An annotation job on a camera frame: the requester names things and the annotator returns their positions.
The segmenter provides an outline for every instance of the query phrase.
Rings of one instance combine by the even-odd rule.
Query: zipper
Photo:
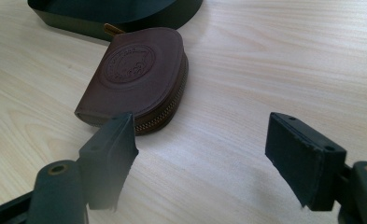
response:
[[[186,86],[186,82],[187,82],[187,76],[188,76],[188,66],[187,66],[187,58],[185,60],[185,70],[184,70],[184,77],[182,80],[182,83],[180,84],[179,90],[177,91],[176,96],[174,97],[174,99],[171,101],[171,103],[165,108],[165,110],[163,110],[163,112],[161,114],[159,114],[156,118],[143,123],[143,124],[139,124],[139,125],[135,125],[135,131],[139,134],[141,134],[141,132],[145,131],[146,129],[151,129],[152,127],[162,123],[164,121],[164,119],[169,118],[169,115],[171,114],[171,112],[174,111],[175,107],[178,106],[178,101],[180,100],[180,98],[182,97],[182,94],[184,92],[185,86]]]

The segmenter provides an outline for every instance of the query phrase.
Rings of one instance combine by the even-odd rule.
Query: coin purse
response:
[[[136,135],[155,132],[174,116],[188,70],[176,30],[150,28],[115,35],[75,115],[99,127],[120,113],[132,112]]]

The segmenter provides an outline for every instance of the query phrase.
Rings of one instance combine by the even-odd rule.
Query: table surface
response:
[[[181,105],[139,155],[117,212],[90,223],[337,223],[301,209],[264,155],[271,112],[367,161],[367,1],[204,0],[179,28],[190,61]],[[97,131],[74,110],[108,42],[0,0],[0,204],[36,173],[76,160]]]

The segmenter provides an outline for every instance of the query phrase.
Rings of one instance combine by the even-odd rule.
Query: black base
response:
[[[125,32],[150,27],[177,29],[198,11],[203,0],[28,0],[49,26],[107,41],[104,24]]]

